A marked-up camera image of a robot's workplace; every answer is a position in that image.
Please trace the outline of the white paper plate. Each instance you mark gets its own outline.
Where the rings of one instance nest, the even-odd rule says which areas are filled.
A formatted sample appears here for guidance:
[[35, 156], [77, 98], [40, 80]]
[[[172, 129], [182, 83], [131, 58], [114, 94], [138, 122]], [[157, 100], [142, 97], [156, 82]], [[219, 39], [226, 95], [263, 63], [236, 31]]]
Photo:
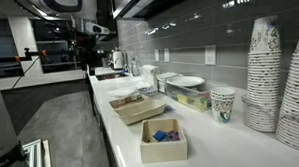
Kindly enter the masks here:
[[178, 76], [168, 78], [166, 82], [174, 86], [194, 87], [203, 84], [204, 79], [194, 76]]

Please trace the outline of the white tissue box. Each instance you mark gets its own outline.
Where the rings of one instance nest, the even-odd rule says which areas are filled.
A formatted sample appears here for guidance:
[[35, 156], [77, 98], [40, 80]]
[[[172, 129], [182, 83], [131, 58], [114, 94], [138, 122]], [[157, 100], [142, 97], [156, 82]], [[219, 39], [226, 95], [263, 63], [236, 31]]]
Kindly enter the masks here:
[[158, 66], [149, 64], [142, 67], [143, 78], [152, 86], [157, 87], [158, 83], [156, 80], [156, 75], [160, 73]]

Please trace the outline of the blue patterned small bowl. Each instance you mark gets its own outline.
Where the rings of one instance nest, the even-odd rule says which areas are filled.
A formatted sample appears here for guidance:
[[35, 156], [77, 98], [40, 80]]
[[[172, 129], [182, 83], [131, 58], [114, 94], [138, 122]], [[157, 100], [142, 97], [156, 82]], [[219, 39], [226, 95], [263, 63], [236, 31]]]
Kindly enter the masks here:
[[152, 95], [155, 95], [158, 92], [158, 89], [149, 86], [149, 87], [145, 87], [145, 88], [140, 88], [139, 92], [145, 96], [150, 97]]

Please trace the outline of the white small container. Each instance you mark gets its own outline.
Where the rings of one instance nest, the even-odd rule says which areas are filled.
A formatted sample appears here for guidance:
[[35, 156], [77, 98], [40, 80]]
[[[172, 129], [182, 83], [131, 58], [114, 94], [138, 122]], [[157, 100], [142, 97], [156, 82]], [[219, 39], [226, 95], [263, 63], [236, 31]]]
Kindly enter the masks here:
[[169, 78], [174, 78], [180, 76], [180, 73], [172, 73], [172, 72], [166, 72], [161, 73], [156, 76], [157, 78], [157, 84], [158, 89], [160, 92], [165, 93], [166, 92], [166, 80]]

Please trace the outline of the clear soap bottle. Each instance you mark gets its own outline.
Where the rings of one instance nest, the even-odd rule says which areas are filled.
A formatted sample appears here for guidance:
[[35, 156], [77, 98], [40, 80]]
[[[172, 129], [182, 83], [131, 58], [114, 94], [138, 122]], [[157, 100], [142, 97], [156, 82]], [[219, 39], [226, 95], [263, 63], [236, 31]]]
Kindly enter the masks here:
[[136, 61], [135, 58], [132, 59], [132, 67], [131, 67], [131, 70], [132, 70], [132, 75], [133, 75], [133, 76], [139, 76], [139, 75], [140, 75], [139, 67], [138, 67], [138, 63], [137, 63], [137, 61]]

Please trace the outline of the beige rectangular tray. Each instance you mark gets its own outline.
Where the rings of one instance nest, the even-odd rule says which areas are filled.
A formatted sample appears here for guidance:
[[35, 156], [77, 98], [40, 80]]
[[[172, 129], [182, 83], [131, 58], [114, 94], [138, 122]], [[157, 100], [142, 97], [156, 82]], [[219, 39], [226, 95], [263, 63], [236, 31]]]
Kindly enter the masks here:
[[149, 99], [143, 102], [134, 103], [116, 110], [120, 119], [126, 125], [143, 121], [153, 116], [163, 114], [166, 103], [158, 99]]

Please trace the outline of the brown rectangular tray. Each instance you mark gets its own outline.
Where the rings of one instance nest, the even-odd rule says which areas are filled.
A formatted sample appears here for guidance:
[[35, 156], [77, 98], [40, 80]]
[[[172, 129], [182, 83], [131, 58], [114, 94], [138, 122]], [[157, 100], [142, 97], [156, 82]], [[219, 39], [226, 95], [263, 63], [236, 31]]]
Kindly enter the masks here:
[[109, 104], [113, 109], [122, 108], [123, 106], [149, 100], [149, 97], [138, 94], [121, 98], [119, 100], [110, 101]]

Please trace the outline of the white electric kettle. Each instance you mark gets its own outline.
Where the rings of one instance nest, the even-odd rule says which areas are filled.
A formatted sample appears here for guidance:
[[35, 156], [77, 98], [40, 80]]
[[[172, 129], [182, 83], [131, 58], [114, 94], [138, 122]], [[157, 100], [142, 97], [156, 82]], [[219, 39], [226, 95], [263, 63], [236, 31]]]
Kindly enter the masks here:
[[115, 48], [111, 51], [112, 64], [114, 70], [121, 70], [126, 65], [126, 55], [122, 49]]

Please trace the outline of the clear plastic storage bin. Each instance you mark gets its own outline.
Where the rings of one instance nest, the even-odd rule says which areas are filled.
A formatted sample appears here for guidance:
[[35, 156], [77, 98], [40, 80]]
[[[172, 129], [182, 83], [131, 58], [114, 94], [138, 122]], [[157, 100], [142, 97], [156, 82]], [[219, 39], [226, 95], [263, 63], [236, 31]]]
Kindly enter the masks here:
[[199, 112], [211, 108], [210, 91], [205, 85], [183, 87], [166, 83], [166, 95]]

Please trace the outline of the blue toy block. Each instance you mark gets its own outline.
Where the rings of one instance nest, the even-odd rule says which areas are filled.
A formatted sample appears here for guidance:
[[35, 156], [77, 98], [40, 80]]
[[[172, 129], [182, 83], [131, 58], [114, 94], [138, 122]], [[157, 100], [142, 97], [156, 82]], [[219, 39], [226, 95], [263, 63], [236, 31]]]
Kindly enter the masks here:
[[164, 137], [165, 137], [165, 132], [161, 130], [157, 130], [153, 135], [153, 138], [157, 141], [163, 141]]

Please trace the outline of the patterned paper cup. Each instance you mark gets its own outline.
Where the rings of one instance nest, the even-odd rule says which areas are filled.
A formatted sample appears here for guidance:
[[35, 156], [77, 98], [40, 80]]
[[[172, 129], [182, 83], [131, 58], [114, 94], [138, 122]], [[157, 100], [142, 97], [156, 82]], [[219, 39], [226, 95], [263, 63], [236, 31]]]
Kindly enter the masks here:
[[220, 124], [230, 122], [235, 93], [229, 87], [214, 87], [211, 89], [211, 107], [216, 122]]

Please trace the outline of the tall stack of paper cups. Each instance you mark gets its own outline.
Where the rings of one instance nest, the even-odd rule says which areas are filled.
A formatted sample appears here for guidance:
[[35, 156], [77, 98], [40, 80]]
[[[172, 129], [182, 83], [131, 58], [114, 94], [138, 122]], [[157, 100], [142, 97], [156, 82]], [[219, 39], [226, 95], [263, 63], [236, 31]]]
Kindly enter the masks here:
[[245, 124], [261, 132], [276, 130], [279, 114], [280, 32], [275, 15], [256, 19], [247, 67]]

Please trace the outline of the right stack of paper cups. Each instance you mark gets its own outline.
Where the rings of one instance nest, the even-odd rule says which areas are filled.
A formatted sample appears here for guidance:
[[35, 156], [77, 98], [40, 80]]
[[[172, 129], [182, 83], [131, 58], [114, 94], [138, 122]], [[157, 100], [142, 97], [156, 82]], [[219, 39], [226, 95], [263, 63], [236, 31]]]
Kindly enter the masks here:
[[299, 150], [299, 39], [290, 63], [275, 137]]

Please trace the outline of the white wall power outlet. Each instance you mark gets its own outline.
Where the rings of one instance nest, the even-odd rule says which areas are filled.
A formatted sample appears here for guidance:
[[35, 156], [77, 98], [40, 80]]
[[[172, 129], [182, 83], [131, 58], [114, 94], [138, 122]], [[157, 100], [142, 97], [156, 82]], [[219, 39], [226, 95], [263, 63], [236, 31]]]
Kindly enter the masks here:
[[216, 64], [216, 46], [214, 44], [207, 45], [205, 47], [205, 64], [215, 65]]

